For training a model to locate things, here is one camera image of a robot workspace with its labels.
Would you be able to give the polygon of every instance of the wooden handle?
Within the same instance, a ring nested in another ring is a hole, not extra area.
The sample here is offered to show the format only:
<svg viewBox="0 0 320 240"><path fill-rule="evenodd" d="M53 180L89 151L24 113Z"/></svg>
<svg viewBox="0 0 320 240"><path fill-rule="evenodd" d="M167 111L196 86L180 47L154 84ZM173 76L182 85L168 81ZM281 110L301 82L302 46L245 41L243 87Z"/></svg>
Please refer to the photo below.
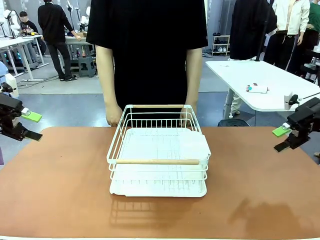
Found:
<svg viewBox="0 0 320 240"><path fill-rule="evenodd" d="M197 159L117 159L116 164L199 165Z"/></svg>
<svg viewBox="0 0 320 240"><path fill-rule="evenodd" d="M185 105L133 105L135 109L183 109Z"/></svg>

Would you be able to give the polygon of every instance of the brown tabletop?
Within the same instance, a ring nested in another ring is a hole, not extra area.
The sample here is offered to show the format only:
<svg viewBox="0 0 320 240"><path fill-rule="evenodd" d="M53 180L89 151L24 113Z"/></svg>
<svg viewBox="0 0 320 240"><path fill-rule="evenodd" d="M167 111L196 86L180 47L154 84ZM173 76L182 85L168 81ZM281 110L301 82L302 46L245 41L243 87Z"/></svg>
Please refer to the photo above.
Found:
<svg viewBox="0 0 320 240"><path fill-rule="evenodd" d="M276 153L272 129L204 127L206 196L134 198L109 193L115 129L48 128L0 171L0 236L320 237L320 169L301 149Z"/></svg>

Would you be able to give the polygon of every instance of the white table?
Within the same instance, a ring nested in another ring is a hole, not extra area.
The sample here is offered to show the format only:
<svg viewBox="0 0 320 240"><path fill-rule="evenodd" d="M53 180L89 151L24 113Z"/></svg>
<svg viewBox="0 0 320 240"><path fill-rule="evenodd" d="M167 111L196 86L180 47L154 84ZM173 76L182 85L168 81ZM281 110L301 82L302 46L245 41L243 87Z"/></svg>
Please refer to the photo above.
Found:
<svg viewBox="0 0 320 240"><path fill-rule="evenodd" d="M86 42L86 37L82 37L81 39L81 41L78 41L74 36L65 36L65 43L67 45L91 45L91 43Z"/></svg>
<svg viewBox="0 0 320 240"><path fill-rule="evenodd" d="M13 67L13 70L15 73L15 77L20 76L21 74L18 74L15 63L14 63L14 59L12 58L12 55L10 52L10 49L12 49L12 48L19 49L19 53L21 54L21 57L25 63L25 67L29 73L30 79L31 80L34 79L32 76L32 73L31 73L30 66L28 64L25 50L23 48L23 45L25 45L26 43L31 42L33 40L34 40L34 38L22 38L22 37L17 37L15 39L9 39L9 38L0 39L0 50L7 50L8 51L8 56L9 56L10 62L12 64L12 67Z"/></svg>
<svg viewBox="0 0 320 240"><path fill-rule="evenodd" d="M259 112L287 112L284 96L291 92L299 98L313 94L320 98L319 86L264 61L207 61L206 64L229 87L223 119L229 118L235 93ZM270 91L266 94L247 92L246 86L253 83L268 86ZM312 97L303 100L302 104L310 99Z"/></svg>

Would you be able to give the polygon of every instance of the white wire dish rack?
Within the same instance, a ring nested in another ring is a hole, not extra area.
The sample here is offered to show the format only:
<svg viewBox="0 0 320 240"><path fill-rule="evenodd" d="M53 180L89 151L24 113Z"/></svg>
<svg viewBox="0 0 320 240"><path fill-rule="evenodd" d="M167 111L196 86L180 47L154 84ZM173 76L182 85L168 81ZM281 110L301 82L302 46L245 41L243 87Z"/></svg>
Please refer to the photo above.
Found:
<svg viewBox="0 0 320 240"><path fill-rule="evenodd" d="M150 114L152 119L144 118ZM190 105L128 105L120 123L107 154L111 194L199 198L207 193L211 152Z"/></svg>

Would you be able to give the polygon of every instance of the person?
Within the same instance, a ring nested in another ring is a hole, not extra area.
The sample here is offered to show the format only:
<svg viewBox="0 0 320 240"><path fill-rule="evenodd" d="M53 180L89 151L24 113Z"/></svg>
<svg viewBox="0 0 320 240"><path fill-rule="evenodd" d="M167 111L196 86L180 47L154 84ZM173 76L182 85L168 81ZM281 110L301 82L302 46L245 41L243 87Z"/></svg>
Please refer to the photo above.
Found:
<svg viewBox="0 0 320 240"><path fill-rule="evenodd" d="M309 23L306 27L303 42L294 48L287 71L299 77L305 77L306 73L300 67L311 63L312 56L306 54L306 50L313 50L318 45L320 32L320 0L313 0L310 3Z"/></svg>
<svg viewBox="0 0 320 240"><path fill-rule="evenodd" d="M203 0L92 0L86 40L96 46L111 126L130 104L187 104L196 112L208 45Z"/></svg>
<svg viewBox="0 0 320 240"><path fill-rule="evenodd" d="M24 35L28 36L28 35L31 35L32 33L34 33L34 35L39 35L39 31L38 31L37 26L32 21L29 20L27 12L22 11L19 13L19 16L20 16L20 20L21 20L20 34L24 34ZM36 40L38 41L41 53L44 55L47 50L47 45L39 37L37 37Z"/></svg>
<svg viewBox="0 0 320 240"><path fill-rule="evenodd" d="M71 73L71 58L66 44L65 26L78 41L82 38L76 34L68 21L65 11L60 5L54 4L52 0L43 0L44 5L38 8L38 23L43 32L53 65L59 75L60 81L73 81L77 78ZM58 50L64 61L64 71L61 69Z"/></svg>
<svg viewBox="0 0 320 240"><path fill-rule="evenodd" d="M303 42L309 21L310 1L274 0L272 7L277 16L277 32L269 39L264 61L286 70L299 31L297 44Z"/></svg>
<svg viewBox="0 0 320 240"><path fill-rule="evenodd" d="M261 40L264 37L263 31L269 7L267 0L237 0L235 2L231 21L229 61L249 61L257 56ZM277 17L272 10L268 17L266 33L271 33L276 28ZM240 114L241 104L241 98L235 94L229 118Z"/></svg>

